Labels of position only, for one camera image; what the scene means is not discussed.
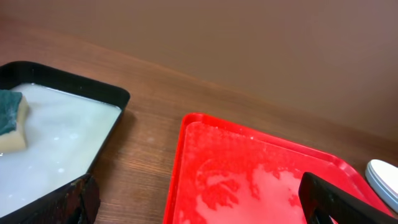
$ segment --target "tray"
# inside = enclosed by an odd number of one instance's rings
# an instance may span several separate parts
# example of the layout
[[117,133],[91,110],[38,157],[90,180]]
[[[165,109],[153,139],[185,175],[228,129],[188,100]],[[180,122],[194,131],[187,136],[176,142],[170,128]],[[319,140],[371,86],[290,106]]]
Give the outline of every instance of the tray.
[[182,121],[163,223],[305,223],[304,172],[391,214],[342,159],[193,113]]
[[27,150],[0,154],[0,218],[88,172],[130,99],[33,62],[0,67],[0,89],[21,91],[29,104]]

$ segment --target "wooden table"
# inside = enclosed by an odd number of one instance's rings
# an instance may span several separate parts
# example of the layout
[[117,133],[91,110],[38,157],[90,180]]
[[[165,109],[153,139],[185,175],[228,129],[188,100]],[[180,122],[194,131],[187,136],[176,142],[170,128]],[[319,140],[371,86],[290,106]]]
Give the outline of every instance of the wooden table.
[[371,159],[398,165],[396,142],[280,108],[74,37],[1,18],[0,64],[16,60],[42,63],[130,92],[132,98],[121,122],[93,169],[102,199],[98,223],[162,222],[180,122],[194,111],[330,152],[362,175]]

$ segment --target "wood grain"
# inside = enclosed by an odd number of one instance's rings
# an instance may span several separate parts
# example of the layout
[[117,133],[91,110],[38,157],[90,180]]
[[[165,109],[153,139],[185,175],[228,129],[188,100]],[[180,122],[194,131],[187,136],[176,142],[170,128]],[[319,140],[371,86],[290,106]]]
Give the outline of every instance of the wood grain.
[[330,152],[362,175],[367,162],[398,165],[398,143],[203,82],[74,37],[0,19],[0,64],[42,63],[120,86],[132,96],[93,174],[98,223],[161,223],[182,117],[212,114]]

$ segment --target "wall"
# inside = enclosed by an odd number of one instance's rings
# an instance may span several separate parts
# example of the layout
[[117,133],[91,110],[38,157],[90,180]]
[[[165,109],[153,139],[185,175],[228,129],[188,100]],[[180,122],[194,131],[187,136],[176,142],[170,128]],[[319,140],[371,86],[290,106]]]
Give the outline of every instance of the wall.
[[0,14],[398,140],[394,0],[0,4]]

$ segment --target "sponge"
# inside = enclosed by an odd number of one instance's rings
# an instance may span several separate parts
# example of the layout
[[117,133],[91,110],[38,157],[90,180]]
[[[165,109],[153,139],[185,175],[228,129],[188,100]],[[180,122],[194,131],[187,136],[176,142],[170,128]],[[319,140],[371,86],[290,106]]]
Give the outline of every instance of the sponge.
[[0,153],[26,148],[24,124],[28,110],[22,93],[0,90]]

